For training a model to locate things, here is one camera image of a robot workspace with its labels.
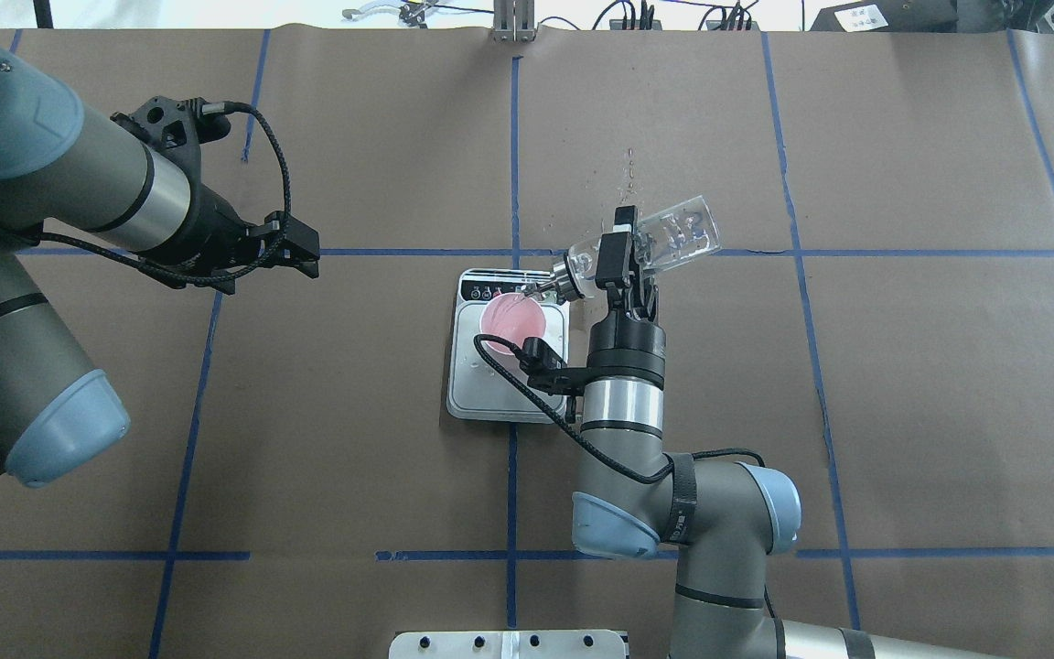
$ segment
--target digital scale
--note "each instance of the digital scale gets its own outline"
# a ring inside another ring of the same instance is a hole
[[[450,383],[447,386],[447,409],[457,419],[481,421],[514,421],[520,423],[551,423],[521,392],[515,391],[502,375],[482,361],[474,350],[474,335],[480,334],[480,318],[487,303],[503,293],[514,293],[524,284],[543,284],[551,272],[536,270],[484,270],[472,268],[457,278],[454,299],[453,343],[450,350]],[[568,305],[557,304],[555,293],[545,293],[543,303],[547,330],[544,341],[564,360],[568,358]],[[527,376],[519,370],[513,356],[487,351],[524,383]],[[551,409],[564,413],[567,399],[539,393]]]

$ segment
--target clear plastic bottle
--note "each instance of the clear plastic bottle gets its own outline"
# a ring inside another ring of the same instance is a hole
[[[714,253],[723,246],[715,216],[706,199],[697,196],[653,213],[633,228],[637,253],[647,274],[657,274]],[[597,292],[597,264],[600,236],[568,247],[568,272],[580,292],[590,297]]]

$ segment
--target pink cup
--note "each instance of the pink cup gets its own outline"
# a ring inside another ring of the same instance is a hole
[[[486,303],[486,309],[482,310],[482,317],[477,321],[477,330],[523,346],[527,336],[543,336],[547,330],[547,317],[544,316],[544,308],[532,297],[523,293],[503,293]],[[491,342],[485,345],[499,354],[511,354],[506,346]]]

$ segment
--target black cable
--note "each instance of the black cable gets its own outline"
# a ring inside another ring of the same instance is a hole
[[[551,409],[551,406],[547,405],[547,401],[544,401],[543,398],[540,398],[538,395],[538,393],[531,391],[530,388],[527,387],[527,385],[524,385],[522,381],[515,379],[515,376],[511,374],[510,371],[507,371],[502,364],[499,364],[496,360],[494,360],[493,356],[491,356],[490,353],[486,351],[486,347],[482,345],[482,342],[490,342],[492,344],[499,344],[503,347],[506,347],[506,349],[510,350],[511,353],[514,354],[515,358],[519,360],[523,360],[524,357],[523,349],[520,349],[519,346],[515,346],[513,342],[507,341],[507,338],[503,338],[502,336],[495,336],[494,334],[476,334],[474,336],[474,350],[477,350],[477,355],[482,357],[482,361],[485,362],[486,365],[489,366],[490,368],[493,368],[494,372],[497,372],[499,375],[502,375],[503,380],[506,380],[507,383],[510,383],[511,387],[518,389],[519,392],[522,393],[524,396],[526,396],[527,400],[529,400],[532,405],[539,408],[540,412],[545,413],[545,415],[547,415],[548,419],[551,419],[551,421],[555,423],[557,426],[560,426],[561,430],[564,430],[569,438],[572,438],[573,441],[577,442],[578,445],[582,447],[582,449],[588,451],[588,453],[592,456],[592,458],[600,461],[600,463],[603,464],[604,467],[608,467],[611,470],[618,472],[618,474],[627,477],[627,479],[647,485],[661,482],[661,480],[664,479],[665,476],[668,476],[669,472],[674,470],[674,463],[668,456],[666,456],[665,459],[668,460],[669,462],[665,464],[665,467],[659,468],[652,476],[641,476],[639,474],[639,472],[633,471],[631,468],[624,466],[624,464],[620,464],[618,461],[612,460],[611,458],[609,458],[609,456],[602,453],[601,450],[599,450],[596,446],[591,445],[591,443],[589,443],[588,440],[583,438],[583,434],[579,433],[577,429],[572,428],[572,426],[570,426],[567,421],[564,421],[564,418],[560,416],[560,412],[555,412],[555,410]],[[756,453],[756,451],[753,451],[750,449],[745,449],[744,447],[723,447],[723,449],[702,450],[702,451],[697,451],[697,453],[690,453],[690,458],[694,460],[706,460],[710,458],[723,458],[723,456],[727,454],[747,456],[747,458],[754,459],[759,464],[759,467],[766,466],[766,463],[764,460],[762,460],[761,454],[758,454]]]
[[[670,460],[668,456],[665,456],[666,460],[665,467],[659,468],[656,472],[653,472],[652,476],[641,476],[639,474],[639,472],[633,471],[631,468],[628,468],[624,466],[624,464],[620,464],[618,461],[612,460],[611,458],[609,458],[609,456],[604,454],[603,451],[599,450],[598,447],[591,445],[591,443],[589,443],[588,440],[583,438],[581,433],[578,433],[577,429],[572,428],[572,426],[569,426],[568,422],[564,421],[564,418],[560,416],[560,412],[555,412],[555,410],[551,409],[551,406],[547,405],[547,401],[544,401],[543,399],[539,398],[539,395],[536,395],[535,392],[531,391],[530,388],[527,388],[527,385],[520,383],[519,379],[515,379],[514,375],[510,374],[510,371],[507,371],[506,368],[503,368],[502,364],[495,362],[493,356],[491,356],[490,353],[486,351],[486,347],[482,345],[482,342],[490,342],[492,344],[499,344],[501,346],[505,346],[506,349],[509,349],[511,351],[511,353],[514,353],[515,358],[519,358],[520,355],[523,355],[524,353],[523,349],[520,349],[519,346],[515,346],[513,342],[509,342],[507,341],[507,338],[503,338],[502,336],[495,336],[494,334],[474,335],[474,350],[477,350],[477,356],[481,356],[482,361],[485,362],[487,366],[493,368],[494,372],[497,372],[499,375],[503,375],[503,380],[506,380],[507,383],[510,383],[511,387],[518,389],[519,392],[522,393],[524,396],[526,396],[527,400],[529,400],[532,405],[539,408],[540,412],[545,413],[545,415],[547,415],[548,419],[551,419],[551,422],[555,423],[557,426],[560,426],[561,430],[564,430],[569,438],[572,438],[573,441],[577,442],[578,445],[582,447],[582,449],[588,451],[588,453],[592,456],[592,458],[600,461],[600,463],[603,464],[604,467],[608,467],[611,470],[618,472],[618,474],[624,476],[628,480],[636,481],[643,485],[651,485],[653,483],[660,483],[662,482],[662,479],[664,479],[665,476],[669,476],[669,472],[674,471],[674,461]]]
[[[624,13],[624,17],[622,18],[622,24],[627,24],[628,20],[630,20],[630,16],[632,20],[637,20],[637,5],[632,4],[632,0],[612,0],[612,2],[607,7],[604,7],[604,11],[597,17],[597,22],[593,22],[591,30],[597,30],[600,22],[604,20],[604,16],[618,4],[624,4],[624,7],[627,8],[627,12]]]
[[[40,240],[50,240],[52,243],[63,243],[64,246],[79,247],[80,250],[92,252],[93,254],[99,254],[101,257],[106,259],[120,263],[122,266],[135,268],[135,270],[141,271],[143,274],[160,276],[163,279],[180,280],[184,284],[194,284],[198,287],[209,287],[211,284],[220,284],[222,280],[234,280],[238,279],[239,276],[250,274],[251,271],[262,266],[268,259],[271,259],[275,252],[279,251],[281,241],[288,236],[288,218],[292,214],[292,177],[288,171],[288,161],[284,158],[284,149],[279,146],[279,139],[275,137],[275,131],[271,130],[271,124],[267,123],[267,118],[262,116],[259,110],[253,108],[253,105],[247,103],[235,103],[235,101],[227,100],[226,103],[221,103],[222,113],[243,113],[251,115],[259,122],[262,127],[262,133],[267,134],[267,140],[271,142],[272,150],[275,151],[275,159],[279,161],[279,172],[281,179],[284,179],[284,217],[279,221],[279,231],[272,237],[271,243],[268,244],[267,249],[262,251],[254,260],[247,264],[247,267],[241,268],[234,272],[227,272],[227,274],[217,274],[213,276],[194,276],[191,274],[180,274],[180,272],[168,270],[168,268],[155,266],[155,264],[149,261],[142,261],[125,255],[118,254],[105,247],[94,246],[92,243],[85,240],[80,240],[79,238],[73,238],[72,236],[63,236],[62,233],[47,233],[42,232],[38,235]]]
[[[710,14],[715,13],[715,9],[721,9],[723,12],[723,22],[726,22],[726,7],[723,7],[721,4],[715,4],[711,5],[710,8],[706,9],[706,13],[702,16],[702,20],[698,21],[698,30],[702,30],[702,26],[706,24],[706,18],[710,17]]]
[[[34,0],[35,4],[35,26],[51,30],[55,24],[52,22],[52,0]]]
[[[426,3],[424,3],[424,1],[418,1],[418,0],[406,0],[406,4],[426,4]],[[474,8],[471,8],[471,7],[452,7],[452,5],[450,5],[450,4],[429,4],[429,5],[426,6],[426,9],[428,11],[428,9],[433,8],[433,7],[436,7],[438,9],[453,9],[455,12],[464,12],[464,13],[467,13],[467,14],[493,14],[494,13],[494,9],[474,9]]]
[[[698,453],[690,453],[690,458],[705,460],[707,458],[721,458],[724,454],[744,454],[747,458],[754,459],[759,464],[759,467],[766,467],[766,463],[762,460],[761,454],[750,449],[745,449],[745,447],[721,447],[715,450],[699,450]]]
[[[766,589],[766,584],[762,585],[762,601],[766,604],[766,614],[773,618],[778,618],[775,616],[775,605],[770,603],[770,592]]]
[[[544,20],[539,21],[539,24],[545,24],[547,21],[564,21],[566,24],[573,26],[573,28],[580,30],[580,25],[574,24],[565,17],[546,17]]]
[[[666,3],[689,4],[689,5],[694,5],[694,7],[710,7],[711,9],[714,9],[715,7],[719,7],[719,5],[720,5],[720,4],[715,4],[715,3],[690,3],[690,1],[687,1],[687,0],[665,0],[665,1],[666,1]]]

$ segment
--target silver metal ring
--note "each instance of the silver metal ring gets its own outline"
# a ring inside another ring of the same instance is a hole
[[[169,240],[190,212],[190,180],[175,163],[155,151],[151,154],[154,183],[145,203],[124,225],[100,234],[114,246],[131,252],[151,250]]]
[[[603,379],[585,387],[585,423],[623,421],[662,429],[664,392],[640,379]]]

